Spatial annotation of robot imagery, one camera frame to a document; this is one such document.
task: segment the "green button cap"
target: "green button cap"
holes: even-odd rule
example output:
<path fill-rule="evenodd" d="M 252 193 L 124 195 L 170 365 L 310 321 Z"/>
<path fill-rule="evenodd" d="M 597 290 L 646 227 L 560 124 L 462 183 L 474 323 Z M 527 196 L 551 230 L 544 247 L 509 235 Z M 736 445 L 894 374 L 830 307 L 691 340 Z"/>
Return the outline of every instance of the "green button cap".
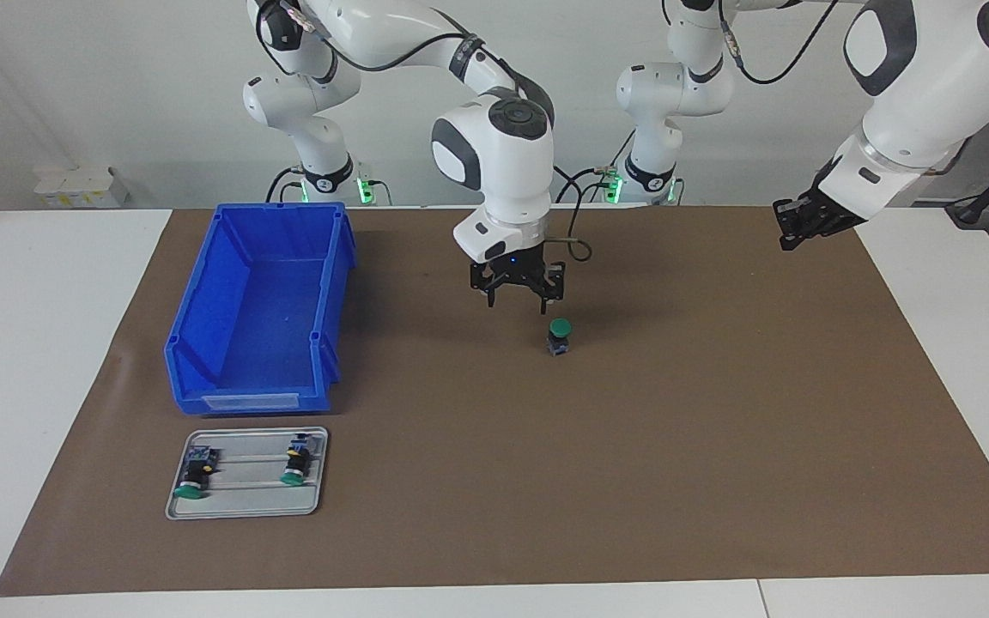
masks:
<path fill-rule="evenodd" d="M 192 485 L 182 485 L 180 488 L 173 490 L 173 495 L 178 498 L 185 498 L 185 500 L 200 500 L 204 497 L 204 492 L 194 488 Z"/>
<path fill-rule="evenodd" d="M 300 476 L 299 474 L 292 474 L 292 473 L 282 474 L 282 482 L 283 484 L 291 485 L 294 486 L 294 488 L 298 488 L 300 485 L 303 485 L 303 477 Z"/>
<path fill-rule="evenodd" d="M 569 336 L 570 332 L 572 332 L 572 327 L 570 327 L 570 322 L 560 318 L 552 320 L 549 332 L 554 334 L 554 336 L 560 337 L 560 339 L 564 339 L 564 337 Z"/>

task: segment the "green led light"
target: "green led light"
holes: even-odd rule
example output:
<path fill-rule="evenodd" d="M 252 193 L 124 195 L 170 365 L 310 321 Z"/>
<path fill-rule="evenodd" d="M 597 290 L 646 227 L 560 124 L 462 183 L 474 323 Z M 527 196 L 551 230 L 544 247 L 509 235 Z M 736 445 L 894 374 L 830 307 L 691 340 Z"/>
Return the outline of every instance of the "green led light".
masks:
<path fill-rule="evenodd" d="M 357 190 L 361 193 L 361 203 L 376 203 L 376 192 L 373 187 L 364 179 L 357 179 Z"/>
<path fill-rule="evenodd" d="M 624 179 L 619 175 L 613 175 L 609 182 L 609 187 L 605 189 L 605 201 L 608 203 L 620 203 L 621 191 L 624 189 Z"/>

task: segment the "white table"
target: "white table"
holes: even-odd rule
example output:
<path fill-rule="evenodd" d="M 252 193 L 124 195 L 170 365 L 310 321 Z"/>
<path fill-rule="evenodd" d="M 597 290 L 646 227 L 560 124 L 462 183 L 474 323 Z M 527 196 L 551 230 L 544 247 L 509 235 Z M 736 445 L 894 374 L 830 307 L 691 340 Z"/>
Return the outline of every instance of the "white table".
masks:
<path fill-rule="evenodd" d="M 168 211 L 0 212 L 0 572 L 105 357 Z M 891 292 L 989 457 L 989 239 L 938 210 L 891 210 L 860 228 Z M 0 615 L 697 615 L 721 618 L 989 615 L 989 576 L 229 591 L 0 599 Z"/>

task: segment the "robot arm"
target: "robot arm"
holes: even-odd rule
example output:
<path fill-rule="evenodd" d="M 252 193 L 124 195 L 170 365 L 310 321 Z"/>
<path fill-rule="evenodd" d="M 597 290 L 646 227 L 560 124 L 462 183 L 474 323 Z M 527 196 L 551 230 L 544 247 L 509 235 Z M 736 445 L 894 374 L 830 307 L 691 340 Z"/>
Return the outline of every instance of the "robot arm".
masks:
<path fill-rule="evenodd" d="M 555 156 L 544 90 L 450 16 L 412 0 L 300 0 L 299 11 L 290 8 L 311 36 L 360 70 L 441 67 L 476 91 L 437 118 L 432 134 L 440 171 L 483 194 L 482 207 L 454 230 L 474 262 L 472 287 L 490 304 L 503 284 L 529 287 L 542 310 L 560 300 L 562 265 L 543 257 Z"/>
<path fill-rule="evenodd" d="M 303 185 L 314 203 L 362 203 L 357 165 L 346 149 L 342 129 L 319 111 L 353 98 L 361 73 L 338 62 L 321 39 L 298 27 L 276 0 L 247 0 L 251 24 L 283 75 L 251 79 L 243 105 L 254 120 L 292 138 L 300 156 Z"/>
<path fill-rule="evenodd" d="M 629 67 L 616 85 L 617 101 L 636 126 L 632 152 L 621 161 L 621 201 L 662 203 L 683 145 L 675 117 L 714 116 L 731 103 L 735 67 L 725 51 L 734 38 L 719 20 L 719 3 L 733 23 L 738 12 L 786 9 L 798 0 L 670 0 L 667 44 L 678 62 Z"/>
<path fill-rule="evenodd" d="M 989 122 L 989 1 L 871 0 L 845 52 L 874 103 L 811 189 L 774 204 L 786 251 L 868 221 Z"/>

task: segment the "metal tray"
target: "metal tray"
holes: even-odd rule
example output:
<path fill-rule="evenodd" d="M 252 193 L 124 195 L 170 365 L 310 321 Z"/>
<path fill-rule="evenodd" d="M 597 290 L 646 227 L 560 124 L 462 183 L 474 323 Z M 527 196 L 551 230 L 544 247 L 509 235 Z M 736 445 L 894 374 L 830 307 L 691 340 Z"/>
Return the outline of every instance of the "metal tray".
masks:
<path fill-rule="evenodd" d="M 280 482 L 280 476 L 288 461 L 286 450 L 298 433 L 307 434 L 311 464 L 303 485 L 294 488 Z M 193 432 L 185 440 L 178 460 L 166 517 L 184 520 L 309 515 L 319 505 L 327 438 L 324 427 Z M 190 449 L 200 446 L 219 451 L 215 473 L 209 476 L 200 500 L 177 497 L 173 490 L 181 481 L 185 458 Z"/>

